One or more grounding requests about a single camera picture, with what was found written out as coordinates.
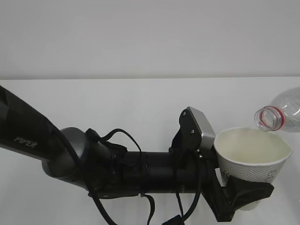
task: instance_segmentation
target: cable connector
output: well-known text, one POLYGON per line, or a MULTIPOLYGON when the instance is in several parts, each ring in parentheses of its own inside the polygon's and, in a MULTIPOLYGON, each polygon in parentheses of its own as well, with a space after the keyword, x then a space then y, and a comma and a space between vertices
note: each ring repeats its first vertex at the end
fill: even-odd
POLYGON ((184 221, 180 215, 177 215, 172 219, 164 222, 162 225, 184 225, 184 221))

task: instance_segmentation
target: white paper cup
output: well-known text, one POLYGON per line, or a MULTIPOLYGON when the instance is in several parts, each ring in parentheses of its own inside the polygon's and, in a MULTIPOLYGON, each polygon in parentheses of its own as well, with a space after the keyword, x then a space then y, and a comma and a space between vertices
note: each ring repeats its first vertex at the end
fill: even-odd
MULTIPOLYGON (((292 154, 290 147, 277 135, 255 128, 231 128, 222 131, 214 142, 223 184, 229 175, 272 183, 292 154)), ((241 210, 252 210, 259 201, 241 210)))

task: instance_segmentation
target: white tabletop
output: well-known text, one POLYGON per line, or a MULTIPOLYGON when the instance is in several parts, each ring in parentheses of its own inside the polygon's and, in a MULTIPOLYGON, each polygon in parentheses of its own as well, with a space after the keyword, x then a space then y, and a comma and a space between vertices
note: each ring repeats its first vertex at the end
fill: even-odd
MULTIPOLYGON (((153 80, 1 81, 59 128, 93 128, 100 135, 113 128, 127 130, 143 151, 168 151, 179 129, 178 118, 187 106, 205 113, 215 132, 253 127, 255 111, 281 91, 300 86, 300 77, 202 78, 153 80)), ((298 225, 300 221, 299 134, 277 132, 294 150, 274 182, 271 198, 249 212, 237 211, 232 225, 298 225)), ((123 135, 114 141, 137 150, 123 135)), ((162 224, 179 208, 174 194, 155 194, 151 224, 162 224)), ((182 195, 184 209, 193 200, 182 195)), ((103 201, 117 224, 146 224, 149 203, 130 197, 103 201)), ((47 177, 40 162, 0 151, 0 224, 105 224, 87 192, 47 177)), ((203 197, 187 225, 217 224, 203 197)))

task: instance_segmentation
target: black cylinder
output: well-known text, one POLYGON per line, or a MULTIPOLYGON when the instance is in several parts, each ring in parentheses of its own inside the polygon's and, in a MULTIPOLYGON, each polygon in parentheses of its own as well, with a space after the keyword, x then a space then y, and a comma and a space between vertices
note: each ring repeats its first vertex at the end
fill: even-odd
MULTIPOLYGON (((139 152, 128 152, 125 161, 137 162, 139 152)), ((199 173, 205 182, 206 168, 201 164, 199 173)), ((174 193, 176 191, 194 193, 197 186, 195 160, 187 157, 182 166, 175 168, 170 152, 143 152, 142 167, 124 167, 124 184, 139 186, 145 193, 174 193)))

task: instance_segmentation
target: cup rim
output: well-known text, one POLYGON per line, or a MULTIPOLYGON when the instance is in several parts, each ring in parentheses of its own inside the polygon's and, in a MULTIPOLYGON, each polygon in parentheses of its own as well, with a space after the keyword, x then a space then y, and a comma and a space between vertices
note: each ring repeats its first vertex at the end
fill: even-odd
MULTIPOLYGON (((225 129, 225 130, 222 130, 221 132, 219 132, 219 133, 216 135, 215 140, 217 139, 218 135, 220 135, 221 133, 226 132, 226 131, 228 131, 228 130, 235 130, 235 129, 251 129, 251 130, 258 130, 257 128, 252 128, 252 127, 232 127, 232 128, 228 128, 228 129, 225 129)), ((288 145, 281 137, 279 137, 278 135, 273 134, 273 133, 271 133, 271 134, 272 134, 272 135, 275 135, 275 136, 278 137, 278 138, 280 138, 280 139, 281 139, 281 140, 289 147, 290 153, 289 153, 286 157, 284 157, 284 158, 282 158, 282 159, 280 159, 280 160, 274 161, 274 162, 270 162, 270 163, 243 163, 243 162, 235 161, 235 160, 232 160, 232 159, 230 159, 230 158, 227 158, 227 157, 222 156, 222 155, 220 154, 220 152, 217 150, 216 146, 215 146, 215 141, 214 141, 214 144, 213 144, 213 145, 214 145, 214 148, 215 148, 217 154, 218 154, 220 157, 222 157, 223 159, 225 159, 225 160, 227 160, 227 161, 229 161, 229 162, 235 163, 235 164, 246 165, 246 166, 270 166, 270 165, 276 165, 276 164, 279 164, 279 163, 282 163, 282 162, 286 161, 286 160, 291 156, 291 154, 293 153, 293 150, 290 148, 290 146, 289 146, 289 145, 288 145)))

